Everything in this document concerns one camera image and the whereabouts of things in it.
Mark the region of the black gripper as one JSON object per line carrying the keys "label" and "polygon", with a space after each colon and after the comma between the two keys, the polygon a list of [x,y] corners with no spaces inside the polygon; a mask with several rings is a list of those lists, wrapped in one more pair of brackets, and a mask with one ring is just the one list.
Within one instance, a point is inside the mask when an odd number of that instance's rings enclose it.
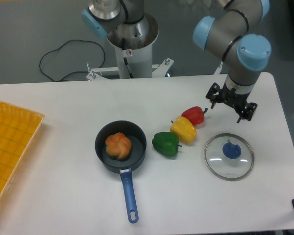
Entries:
{"label": "black gripper", "polygon": [[211,109],[217,103],[224,103],[236,110],[241,120],[251,121],[257,109],[257,103],[248,103],[247,98],[250,94],[250,86],[242,86],[233,82],[225,82],[221,89],[217,83],[213,83],[206,94],[206,98],[211,103]]}

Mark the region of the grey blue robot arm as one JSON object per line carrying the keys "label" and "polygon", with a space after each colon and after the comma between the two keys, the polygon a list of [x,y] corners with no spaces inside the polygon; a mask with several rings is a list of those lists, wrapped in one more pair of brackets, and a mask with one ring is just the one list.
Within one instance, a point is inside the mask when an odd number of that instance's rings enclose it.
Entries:
{"label": "grey blue robot arm", "polygon": [[[268,13],[267,0],[227,0],[220,19],[202,18],[193,32],[194,43],[220,59],[230,70],[224,85],[213,84],[206,98],[212,104],[233,108],[239,119],[251,120],[256,103],[247,101],[271,55],[269,41],[250,34],[251,26]],[[98,37],[114,47],[120,78],[150,78],[152,45],[159,33],[154,17],[142,0],[94,0],[82,11],[82,19]]]}

